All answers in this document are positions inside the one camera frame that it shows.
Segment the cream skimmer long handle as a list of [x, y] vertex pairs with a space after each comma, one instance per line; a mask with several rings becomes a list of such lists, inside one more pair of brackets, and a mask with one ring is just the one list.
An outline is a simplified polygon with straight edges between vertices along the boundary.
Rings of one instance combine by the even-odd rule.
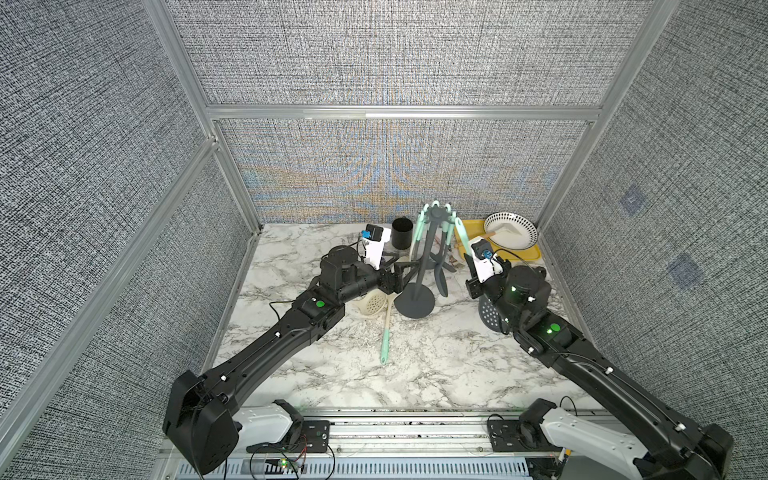
[[411, 243], [409, 255], [408, 255], [409, 265], [411, 267], [413, 267], [416, 262], [416, 254], [418, 253], [418, 247], [421, 241], [424, 226], [426, 224], [426, 216], [427, 216], [429, 207], [430, 207], [429, 204], [425, 204], [423, 206], [414, 224], [412, 243]]

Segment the dark grey utensil rack stand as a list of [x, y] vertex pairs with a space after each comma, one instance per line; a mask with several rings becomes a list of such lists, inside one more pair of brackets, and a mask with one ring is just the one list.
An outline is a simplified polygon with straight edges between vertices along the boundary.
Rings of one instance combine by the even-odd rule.
[[[422, 233], [421, 241], [418, 247], [418, 253], [416, 254], [416, 262], [413, 267], [418, 269], [415, 276], [415, 280], [411, 281], [405, 286], [405, 289], [394, 300], [396, 310], [403, 316], [409, 319], [422, 319], [432, 313], [435, 307], [435, 295], [432, 290], [424, 284], [427, 273], [431, 271], [434, 276], [434, 267], [437, 254], [439, 253], [439, 242], [434, 239], [435, 229], [431, 225], [430, 207], [426, 216], [426, 224]], [[457, 216], [455, 220], [455, 227], [462, 227], [461, 219]], [[453, 267], [448, 267], [448, 256], [451, 253], [451, 243], [449, 245], [448, 254], [446, 256], [446, 263], [444, 266], [444, 272], [454, 272]]]

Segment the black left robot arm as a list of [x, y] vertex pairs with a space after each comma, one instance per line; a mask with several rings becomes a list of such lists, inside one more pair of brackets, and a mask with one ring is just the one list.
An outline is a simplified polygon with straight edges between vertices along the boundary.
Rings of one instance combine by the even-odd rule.
[[351, 245], [321, 257], [320, 274], [291, 302], [266, 333], [235, 356], [197, 375], [190, 370], [171, 386], [162, 430], [199, 477], [223, 464], [241, 427], [234, 415], [258, 386], [288, 359], [322, 338], [345, 315], [345, 305], [372, 290], [401, 293], [421, 281], [419, 261], [399, 261], [386, 252], [375, 268]]

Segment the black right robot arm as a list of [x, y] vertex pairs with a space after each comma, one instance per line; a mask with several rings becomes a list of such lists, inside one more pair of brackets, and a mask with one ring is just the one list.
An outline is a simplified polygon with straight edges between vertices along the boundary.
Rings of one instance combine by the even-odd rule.
[[473, 267], [472, 298], [490, 302], [502, 334], [533, 359], [588, 393], [627, 428], [580, 420], [544, 399], [518, 417], [522, 444], [546, 443], [587, 456], [629, 479], [724, 479], [733, 437], [717, 424], [701, 426], [647, 392], [548, 307], [551, 286], [542, 267]]

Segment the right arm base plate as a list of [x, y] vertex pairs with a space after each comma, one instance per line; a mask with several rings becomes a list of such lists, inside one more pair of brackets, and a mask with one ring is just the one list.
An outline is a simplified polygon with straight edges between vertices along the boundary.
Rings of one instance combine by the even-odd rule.
[[495, 453], [537, 452], [559, 454], [562, 447], [550, 444], [542, 434], [536, 434], [533, 439], [525, 438], [520, 431], [516, 419], [503, 419], [491, 415], [486, 419], [486, 428], [492, 451]]

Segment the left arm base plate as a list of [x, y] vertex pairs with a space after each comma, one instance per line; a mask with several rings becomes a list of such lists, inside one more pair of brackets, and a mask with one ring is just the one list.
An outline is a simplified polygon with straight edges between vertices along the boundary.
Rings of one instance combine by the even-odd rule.
[[276, 442], [262, 442], [246, 447], [247, 453], [326, 453], [331, 423], [325, 420], [304, 420], [293, 425], [286, 436]]

